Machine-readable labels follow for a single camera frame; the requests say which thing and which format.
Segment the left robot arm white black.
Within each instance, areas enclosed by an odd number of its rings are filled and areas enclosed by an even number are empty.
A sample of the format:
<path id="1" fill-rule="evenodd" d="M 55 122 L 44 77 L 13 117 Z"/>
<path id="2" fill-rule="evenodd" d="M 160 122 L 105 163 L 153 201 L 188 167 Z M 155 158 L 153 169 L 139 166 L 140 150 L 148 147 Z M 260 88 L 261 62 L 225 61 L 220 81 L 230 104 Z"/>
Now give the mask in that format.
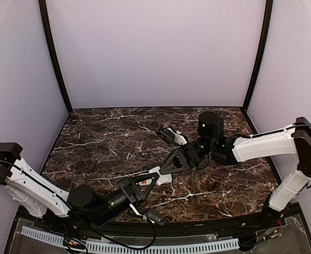
<path id="1" fill-rule="evenodd" d="M 70 191 L 52 184 L 21 157 L 23 148 L 15 142 L 0 143 L 0 186 L 36 218 L 43 218 L 50 210 L 60 218 L 74 218 L 102 226 L 142 203 L 157 183 L 159 167 L 149 174 L 126 177 L 118 182 L 118 189 L 100 197 L 89 185 L 79 185 Z"/>

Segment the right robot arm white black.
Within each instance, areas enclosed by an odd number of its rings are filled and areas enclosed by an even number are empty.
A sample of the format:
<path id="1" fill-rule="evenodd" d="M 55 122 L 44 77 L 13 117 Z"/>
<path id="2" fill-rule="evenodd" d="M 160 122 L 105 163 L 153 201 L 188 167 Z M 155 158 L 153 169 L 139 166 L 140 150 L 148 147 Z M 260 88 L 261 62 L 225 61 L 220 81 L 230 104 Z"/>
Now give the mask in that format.
<path id="1" fill-rule="evenodd" d="M 311 124 L 299 117 L 282 129 L 252 134 L 224 136 L 223 118 L 213 112 L 198 117 L 199 138 L 187 142 L 184 135 L 171 128 L 160 128 L 157 136 L 177 145 L 160 167 L 160 174 L 174 174 L 197 168 L 204 157 L 223 165 L 236 165 L 251 159 L 277 155 L 297 155 L 298 164 L 292 173 L 269 197 L 268 206 L 277 212 L 311 183 Z"/>

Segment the white remote control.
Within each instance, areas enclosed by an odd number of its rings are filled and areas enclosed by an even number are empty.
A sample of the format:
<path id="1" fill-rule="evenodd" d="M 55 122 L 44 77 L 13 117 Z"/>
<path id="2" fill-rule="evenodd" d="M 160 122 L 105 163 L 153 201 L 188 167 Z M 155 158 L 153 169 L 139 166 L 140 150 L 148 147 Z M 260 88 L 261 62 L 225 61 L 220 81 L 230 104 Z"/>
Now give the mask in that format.
<path id="1" fill-rule="evenodd" d="M 159 173 L 160 167 L 156 166 L 152 169 L 149 170 L 149 173 L 157 173 L 159 175 L 159 178 L 156 182 L 156 185 L 160 186 L 163 184 L 171 184 L 172 183 L 172 175 L 171 174 L 166 174 L 166 175 L 162 175 Z M 139 184 L 141 186 L 149 186 L 152 183 L 152 179 L 146 179 L 147 184 L 146 185 L 142 185 L 141 182 L 139 182 Z"/>

